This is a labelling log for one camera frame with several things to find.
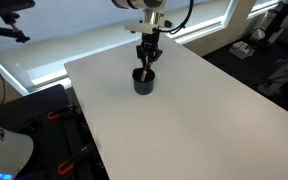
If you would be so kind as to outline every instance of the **wall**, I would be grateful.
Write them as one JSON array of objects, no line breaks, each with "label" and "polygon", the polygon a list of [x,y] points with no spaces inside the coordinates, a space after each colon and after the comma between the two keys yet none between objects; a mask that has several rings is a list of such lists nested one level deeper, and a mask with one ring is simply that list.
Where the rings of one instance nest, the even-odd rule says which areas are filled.
[{"label": "wall", "polygon": [[[254,27],[257,18],[246,21],[249,12],[254,6],[256,0],[240,0],[237,4],[236,10],[232,16],[232,19],[228,27],[224,30],[218,31],[211,35],[197,39],[193,42],[185,44],[185,47],[195,52],[196,54],[203,56],[208,54],[226,44],[231,43],[237,36],[243,34],[245,31]],[[7,84],[7,99],[11,101],[13,99],[21,97],[9,84]],[[2,100],[2,83],[0,80],[0,101]]]}]

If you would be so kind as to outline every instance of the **white table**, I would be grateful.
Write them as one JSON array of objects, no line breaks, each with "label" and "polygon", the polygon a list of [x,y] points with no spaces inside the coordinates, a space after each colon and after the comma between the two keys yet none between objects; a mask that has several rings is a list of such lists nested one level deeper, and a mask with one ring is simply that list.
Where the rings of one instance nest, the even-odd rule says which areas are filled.
[{"label": "white table", "polygon": [[138,95],[138,43],[65,65],[111,180],[288,180],[288,112],[165,36]]}]

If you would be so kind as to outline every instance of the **desk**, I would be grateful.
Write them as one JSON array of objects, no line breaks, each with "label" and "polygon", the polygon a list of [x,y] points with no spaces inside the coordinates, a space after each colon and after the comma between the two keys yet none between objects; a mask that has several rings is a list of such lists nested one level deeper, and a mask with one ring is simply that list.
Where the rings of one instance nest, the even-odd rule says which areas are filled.
[{"label": "desk", "polygon": [[288,179],[288,112],[165,36],[137,95],[138,43],[65,65],[111,180]]}]

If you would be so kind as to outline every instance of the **window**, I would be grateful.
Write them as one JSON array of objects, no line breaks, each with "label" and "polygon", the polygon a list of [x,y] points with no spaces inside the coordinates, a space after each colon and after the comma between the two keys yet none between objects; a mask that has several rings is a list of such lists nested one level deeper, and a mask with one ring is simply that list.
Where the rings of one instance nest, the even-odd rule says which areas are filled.
[{"label": "window", "polygon": [[257,0],[252,9],[252,12],[267,8],[269,6],[277,4],[278,2],[279,0]]},{"label": "window", "polygon": [[[67,78],[63,64],[135,39],[123,25],[142,19],[141,10],[118,9],[111,0],[44,0],[17,12],[17,27],[31,38],[25,44],[0,37],[0,69],[21,94]],[[203,28],[220,26],[230,0],[195,0],[187,28],[178,38]],[[189,0],[168,0],[165,17],[175,25],[187,14]],[[0,19],[0,26],[5,26]]]}]

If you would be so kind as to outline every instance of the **black cup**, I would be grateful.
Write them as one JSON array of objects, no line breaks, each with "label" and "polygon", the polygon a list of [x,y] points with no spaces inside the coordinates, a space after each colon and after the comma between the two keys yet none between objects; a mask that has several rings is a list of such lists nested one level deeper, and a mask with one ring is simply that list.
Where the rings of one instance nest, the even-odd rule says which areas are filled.
[{"label": "black cup", "polygon": [[145,80],[141,81],[143,74],[143,68],[137,68],[133,70],[134,89],[140,95],[147,95],[153,91],[155,73],[153,70],[149,70],[145,76]]}]

